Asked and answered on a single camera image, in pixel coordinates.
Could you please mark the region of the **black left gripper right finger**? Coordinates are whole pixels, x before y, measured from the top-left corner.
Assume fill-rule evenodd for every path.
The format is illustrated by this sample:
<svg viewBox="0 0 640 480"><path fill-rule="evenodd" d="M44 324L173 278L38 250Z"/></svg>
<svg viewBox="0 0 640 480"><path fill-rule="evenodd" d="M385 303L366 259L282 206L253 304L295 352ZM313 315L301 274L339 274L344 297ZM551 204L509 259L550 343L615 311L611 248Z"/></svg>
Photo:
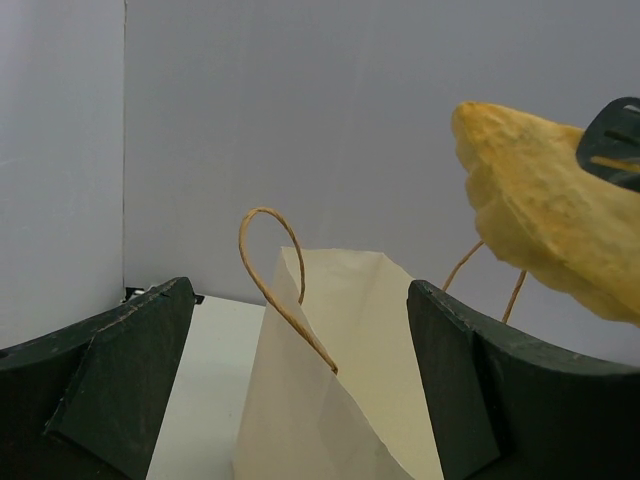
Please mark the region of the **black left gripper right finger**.
<svg viewBox="0 0 640 480"><path fill-rule="evenodd" d="M424 280L408 319L448 479L635 479L639 371L549 344Z"/></svg>

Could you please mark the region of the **metal serving tongs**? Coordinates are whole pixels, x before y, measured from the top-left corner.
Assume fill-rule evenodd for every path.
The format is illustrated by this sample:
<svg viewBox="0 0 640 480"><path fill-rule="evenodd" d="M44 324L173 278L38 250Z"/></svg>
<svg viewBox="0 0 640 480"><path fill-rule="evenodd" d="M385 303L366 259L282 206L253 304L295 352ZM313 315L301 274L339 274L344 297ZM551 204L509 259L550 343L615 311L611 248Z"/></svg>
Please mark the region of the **metal serving tongs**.
<svg viewBox="0 0 640 480"><path fill-rule="evenodd" d="M575 157L589 174L639 192L639 98L609 102L584 131Z"/></svg>

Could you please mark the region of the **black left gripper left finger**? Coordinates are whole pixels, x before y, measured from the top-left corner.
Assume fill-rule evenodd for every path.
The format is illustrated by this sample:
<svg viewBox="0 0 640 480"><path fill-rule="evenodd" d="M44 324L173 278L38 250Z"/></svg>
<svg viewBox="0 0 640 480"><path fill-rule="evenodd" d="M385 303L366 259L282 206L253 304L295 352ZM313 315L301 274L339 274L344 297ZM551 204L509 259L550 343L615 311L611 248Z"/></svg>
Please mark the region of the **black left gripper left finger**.
<svg viewBox="0 0 640 480"><path fill-rule="evenodd" d="M177 277L2 350L2 478L145 478L194 307Z"/></svg>

